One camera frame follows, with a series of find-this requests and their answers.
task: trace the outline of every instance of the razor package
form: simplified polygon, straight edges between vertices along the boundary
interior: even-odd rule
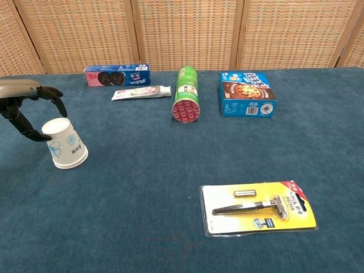
[[[292,180],[202,186],[200,197],[208,237],[316,228],[312,208]]]

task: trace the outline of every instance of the table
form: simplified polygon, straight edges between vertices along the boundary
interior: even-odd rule
[[[84,76],[33,78],[64,93],[89,149],[57,169],[45,143],[0,119],[0,272],[364,272],[364,69],[266,71],[272,118],[222,117],[219,72],[199,72],[201,115],[172,98],[113,101]],[[176,72],[152,72],[171,85]],[[40,130],[49,101],[21,111]],[[201,185],[294,180],[318,230],[207,238]]]

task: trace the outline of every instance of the white paper cup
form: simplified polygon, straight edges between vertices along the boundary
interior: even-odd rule
[[[43,125],[42,132],[52,137],[47,145],[57,168],[74,168],[88,157],[89,152],[69,119],[52,119]]]

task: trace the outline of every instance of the wicker screen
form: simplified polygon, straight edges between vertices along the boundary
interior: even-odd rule
[[[91,64],[137,61],[126,22],[126,1],[15,2],[49,73],[82,72]]]
[[[12,1],[0,0],[0,76],[44,73]]]
[[[341,67],[364,67],[364,10],[338,64]]]
[[[237,0],[133,1],[142,62],[155,71],[228,69],[236,6]]]
[[[245,0],[237,68],[333,67],[356,4],[356,0]]]

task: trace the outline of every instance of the pringles can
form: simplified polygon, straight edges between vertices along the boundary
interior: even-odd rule
[[[182,67],[177,74],[175,103],[172,115],[180,122],[193,122],[200,115],[198,105],[197,71],[193,67]]]

